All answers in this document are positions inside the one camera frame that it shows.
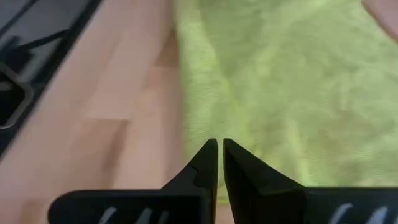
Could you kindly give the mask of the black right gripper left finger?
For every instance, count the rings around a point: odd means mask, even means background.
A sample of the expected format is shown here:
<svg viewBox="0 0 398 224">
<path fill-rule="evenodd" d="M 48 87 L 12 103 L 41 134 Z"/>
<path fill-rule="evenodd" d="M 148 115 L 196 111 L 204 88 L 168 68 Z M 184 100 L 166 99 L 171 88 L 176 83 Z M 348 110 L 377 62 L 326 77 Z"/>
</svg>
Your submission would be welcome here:
<svg viewBox="0 0 398 224">
<path fill-rule="evenodd" d="M 56 198 L 51 224 L 214 223 L 218 144 L 209 139 L 160 189 L 74 190 Z"/>
</svg>

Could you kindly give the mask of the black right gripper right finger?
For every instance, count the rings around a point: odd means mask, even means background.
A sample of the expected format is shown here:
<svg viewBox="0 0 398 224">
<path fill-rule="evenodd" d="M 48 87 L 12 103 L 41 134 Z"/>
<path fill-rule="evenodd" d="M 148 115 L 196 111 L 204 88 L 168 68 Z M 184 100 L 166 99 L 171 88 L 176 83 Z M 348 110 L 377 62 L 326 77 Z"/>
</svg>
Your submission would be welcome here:
<svg viewBox="0 0 398 224">
<path fill-rule="evenodd" d="M 232 139 L 223 160 L 235 223 L 397 224 L 396 188 L 305 187 Z"/>
</svg>

